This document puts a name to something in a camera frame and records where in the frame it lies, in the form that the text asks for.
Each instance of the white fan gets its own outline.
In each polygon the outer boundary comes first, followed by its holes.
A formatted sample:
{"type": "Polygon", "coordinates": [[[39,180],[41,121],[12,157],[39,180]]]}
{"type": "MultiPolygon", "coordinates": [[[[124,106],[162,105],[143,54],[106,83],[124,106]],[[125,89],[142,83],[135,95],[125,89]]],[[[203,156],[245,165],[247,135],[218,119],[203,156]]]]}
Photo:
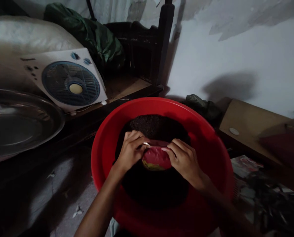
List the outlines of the white fan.
{"type": "Polygon", "coordinates": [[[87,48],[22,55],[28,76],[65,112],[98,102],[107,96],[100,73],[87,48]]]}

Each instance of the red plastic tub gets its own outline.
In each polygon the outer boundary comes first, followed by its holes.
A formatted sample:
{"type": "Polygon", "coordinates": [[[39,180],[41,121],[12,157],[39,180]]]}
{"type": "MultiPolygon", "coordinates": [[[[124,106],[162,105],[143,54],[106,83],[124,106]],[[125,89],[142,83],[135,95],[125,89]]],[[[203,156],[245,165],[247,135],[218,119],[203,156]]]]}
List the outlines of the red plastic tub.
{"type": "MultiPolygon", "coordinates": [[[[229,200],[233,193],[233,169],[226,148],[210,124],[189,107],[173,100],[147,97],[129,101],[103,121],[93,141],[91,169],[94,184],[101,189],[115,160],[116,143],[125,123],[146,114],[160,114],[180,122],[189,132],[201,169],[229,200]]],[[[114,218],[137,236],[207,236],[216,227],[215,218],[192,187],[183,204],[172,209],[145,209],[121,187],[114,205],[114,218]]]]}

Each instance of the red plastic bag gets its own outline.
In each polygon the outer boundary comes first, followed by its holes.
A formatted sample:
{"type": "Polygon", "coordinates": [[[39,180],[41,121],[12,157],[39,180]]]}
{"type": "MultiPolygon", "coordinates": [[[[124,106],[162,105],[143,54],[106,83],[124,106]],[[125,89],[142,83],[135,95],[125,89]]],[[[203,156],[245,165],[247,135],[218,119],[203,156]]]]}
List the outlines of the red plastic bag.
{"type": "Polygon", "coordinates": [[[161,150],[167,147],[168,142],[151,140],[150,147],[147,148],[142,157],[142,162],[146,169],[150,171],[162,171],[171,168],[171,163],[167,152],[161,150]]]}

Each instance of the concrete floor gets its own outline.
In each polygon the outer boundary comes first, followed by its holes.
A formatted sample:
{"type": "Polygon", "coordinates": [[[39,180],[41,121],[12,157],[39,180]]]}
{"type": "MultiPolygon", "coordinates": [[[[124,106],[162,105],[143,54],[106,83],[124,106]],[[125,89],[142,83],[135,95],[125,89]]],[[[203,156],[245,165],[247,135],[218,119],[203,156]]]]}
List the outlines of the concrete floor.
{"type": "Polygon", "coordinates": [[[8,194],[1,196],[12,198],[0,206],[0,236],[16,237],[30,228],[22,236],[44,230],[51,237],[72,237],[97,194],[90,157],[89,147],[76,148],[5,187],[8,194]],[[82,214],[73,218],[78,206],[82,214]]]}

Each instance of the stainless steel tray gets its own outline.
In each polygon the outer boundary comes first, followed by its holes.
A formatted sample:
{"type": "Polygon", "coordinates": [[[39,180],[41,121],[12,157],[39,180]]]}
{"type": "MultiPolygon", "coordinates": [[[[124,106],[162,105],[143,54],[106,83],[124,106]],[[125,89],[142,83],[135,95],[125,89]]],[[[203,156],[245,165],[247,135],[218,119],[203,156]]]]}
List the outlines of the stainless steel tray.
{"type": "Polygon", "coordinates": [[[0,89],[0,161],[47,142],[64,124],[61,109],[46,99],[0,89]]]}

